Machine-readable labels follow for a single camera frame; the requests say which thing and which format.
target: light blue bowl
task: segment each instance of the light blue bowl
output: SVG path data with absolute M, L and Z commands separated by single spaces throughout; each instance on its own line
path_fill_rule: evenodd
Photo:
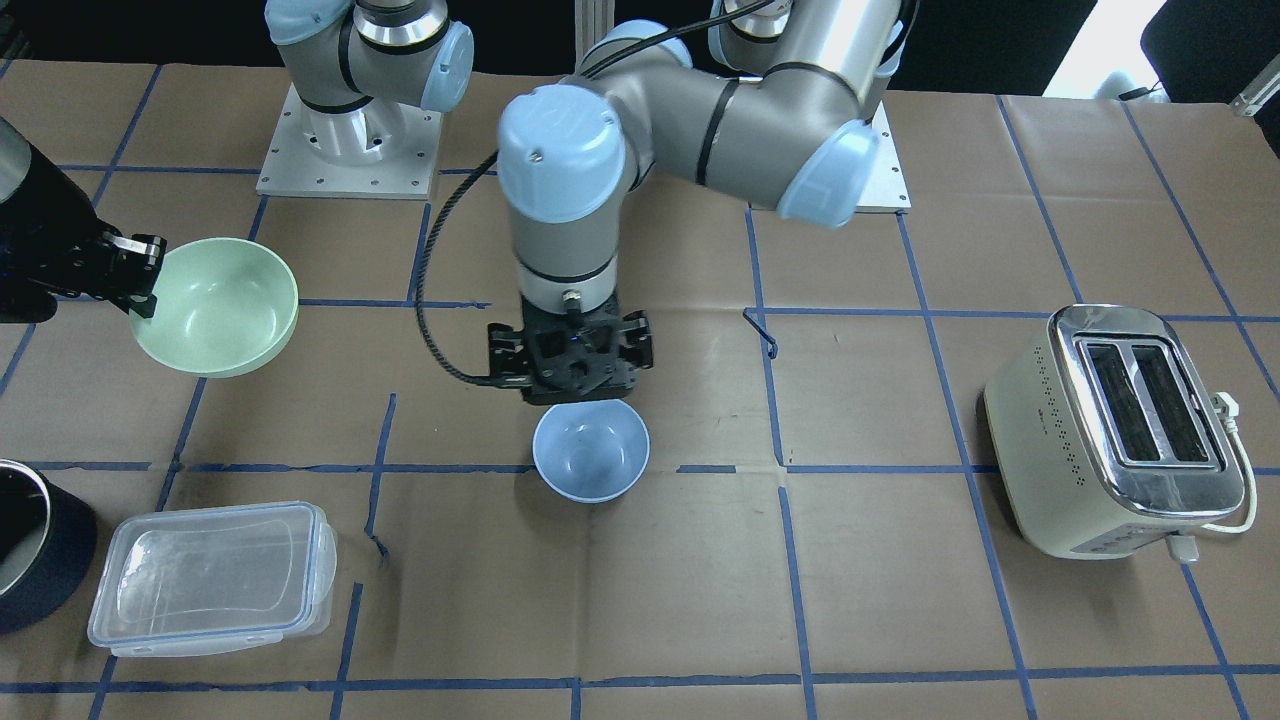
M 648 464 L 649 429 L 621 400 L 554 405 L 534 429 L 538 473 L 575 502 L 618 497 Z

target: cream toaster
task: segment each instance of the cream toaster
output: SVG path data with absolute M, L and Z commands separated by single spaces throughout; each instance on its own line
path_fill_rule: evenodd
M 1019 529 L 1048 555 L 1126 557 L 1244 501 L 1190 357 L 1147 310 L 1059 310 L 983 397 Z

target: toaster lever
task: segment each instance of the toaster lever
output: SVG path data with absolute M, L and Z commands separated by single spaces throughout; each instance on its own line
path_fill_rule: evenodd
M 1165 543 L 1169 544 L 1169 556 L 1183 565 L 1190 565 L 1199 560 L 1199 546 L 1196 544 L 1194 536 L 1184 536 L 1183 533 L 1167 534 L 1165 536 Z

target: metal mounting plate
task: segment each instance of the metal mounting plate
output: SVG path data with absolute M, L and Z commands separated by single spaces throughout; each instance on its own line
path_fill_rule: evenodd
M 257 178 L 259 195 L 426 200 L 435 178 L 443 115 L 399 105 L 407 135 L 403 152 L 372 165 L 334 165 L 311 150 L 302 101 L 289 86 L 271 146 Z
M 911 193 L 906 190 L 902 163 L 897 159 L 893 132 L 888 127 L 884 105 L 876 108 L 872 128 L 879 133 L 879 149 L 872 165 L 872 177 L 858 201 L 859 213 L 897 213 L 911 206 Z

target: green bowl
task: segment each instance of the green bowl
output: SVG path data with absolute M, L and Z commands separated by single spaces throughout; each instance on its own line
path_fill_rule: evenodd
M 279 255 L 210 237 L 165 254 L 151 319 L 129 313 L 133 338 L 157 363 L 205 378 L 242 375 L 289 342 L 298 283 Z

